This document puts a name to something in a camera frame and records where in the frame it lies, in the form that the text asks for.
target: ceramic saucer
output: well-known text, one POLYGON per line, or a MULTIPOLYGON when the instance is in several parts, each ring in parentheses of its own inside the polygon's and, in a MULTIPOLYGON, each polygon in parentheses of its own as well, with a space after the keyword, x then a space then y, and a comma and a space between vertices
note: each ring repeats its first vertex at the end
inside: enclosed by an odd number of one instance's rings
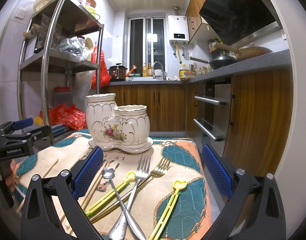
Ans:
MULTIPOLYGON (((148 137, 147 144, 145 146, 141 147, 141 148, 138 148, 138 149, 127 149, 127 148, 125 148, 124 145, 123 145, 123 147, 120 146, 120 145, 103 146, 103 147, 100 146, 100 145, 99 146, 102 148, 102 150, 104 152, 110 151, 112 149, 120 149, 120 150, 122 150, 124 152, 127 152, 127 153, 138 154, 138 153, 142 153, 142 152, 147 151, 152 145, 153 145, 153 140, 152 140, 152 138, 148 137)), ((92 147, 92 148, 95 147, 95 144, 93 142, 93 138, 89 140, 89 146, 92 147)))

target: human hand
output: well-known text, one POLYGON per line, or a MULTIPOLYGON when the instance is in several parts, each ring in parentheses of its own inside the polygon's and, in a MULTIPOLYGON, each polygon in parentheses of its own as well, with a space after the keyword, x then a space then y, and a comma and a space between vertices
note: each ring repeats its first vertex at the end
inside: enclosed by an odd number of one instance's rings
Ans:
POLYGON ((10 175, 5 179, 5 184, 10 187, 10 191, 15 190, 15 161, 10 162, 10 175))

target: yellow plastic utensil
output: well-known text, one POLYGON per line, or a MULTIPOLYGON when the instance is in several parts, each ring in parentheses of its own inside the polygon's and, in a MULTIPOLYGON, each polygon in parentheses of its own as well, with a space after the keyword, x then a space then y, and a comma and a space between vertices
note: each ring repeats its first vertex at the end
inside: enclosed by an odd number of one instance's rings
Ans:
MULTIPOLYGON (((135 172, 129 171, 126 175, 126 180, 122 181, 120 184, 116 186, 118 192, 121 192, 126 186, 131 182, 135 181, 135 172)), ((93 206, 88 208, 85 211, 85 215, 87 217, 93 217, 96 215, 104 206, 106 206, 112 198, 115 197, 114 190, 110 190, 104 197, 102 197, 99 201, 97 201, 93 206)))
POLYGON ((167 203, 167 206, 164 209, 162 216, 158 220, 157 225, 155 226, 151 236, 149 237, 149 240, 158 240, 160 238, 160 235, 162 234, 162 231, 173 212, 176 201, 179 197, 179 191, 186 188, 186 186, 187 186, 186 180, 184 181, 176 180, 173 182, 173 189, 175 190, 175 192, 169 199, 169 202, 167 203))

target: red plastic bag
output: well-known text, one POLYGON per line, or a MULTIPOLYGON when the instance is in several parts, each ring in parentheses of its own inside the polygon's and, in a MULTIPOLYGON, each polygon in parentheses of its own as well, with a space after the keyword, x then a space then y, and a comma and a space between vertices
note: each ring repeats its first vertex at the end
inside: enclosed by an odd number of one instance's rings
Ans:
MULTIPOLYGON (((95 50, 94 48, 94 51, 92 53, 92 62, 96 62, 96 51, 97 49, 95 50)), ((106 86, 107 84, 110 83, 110 80, 111 80, 111 76, 109 75, 109 72, 106 68, 106 64, 105 64, 105 61, 104 61, 104 52, 103 50, 101 50, 101 82, 100 82, 100 87, 104 87, 106 86)), ((96 73, 94 73, 94 76, 92 78, 92 82, 91 82, 91 88, 92 89, 96 89, 96 73)))
POLYGON ((51 125, 63 123, 74 130, 86 128, 85 113, 77 109, 74 104, 70 107, 60 104, 54 109, 49 108, 49 118, 51 125))

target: gold fork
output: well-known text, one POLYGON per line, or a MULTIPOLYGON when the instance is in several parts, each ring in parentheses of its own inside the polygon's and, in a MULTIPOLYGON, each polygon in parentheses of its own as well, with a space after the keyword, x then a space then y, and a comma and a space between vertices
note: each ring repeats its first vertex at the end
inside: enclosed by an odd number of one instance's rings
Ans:
MULTIPOLYGON (((136 191, 140 190, 146 181, 148 181, 148 179, 152 176, 154 177, 162 177, 168 169, 168 166, 171 162, 171 158, 162 158, 160 160, 160 162, 156 165, 156 167, 150 172, 149 176, 141 181, 136 189, 136 191)), ((126 200, 128 200, 128 198, 131 195, 132 190, 130 190, 128 193, 126 193, 123 197, 121 197, 121 200, 123 202, 125 202, 126 200)), ((90 221, 92 224, 94 224, 96 221, 100 220, 101 218, 105 217, 106 215, 108 215, 109 213, 111 213, 113 210, 115 210, 117 207, 120 206, 119 204, 120 202, 117 200, 116 202, 114 202, 112 205, 110 205, 108 208, 106 208, 105 210, 103 210, 100 214, 96 215, 95 217, 93 217, 90 221)))

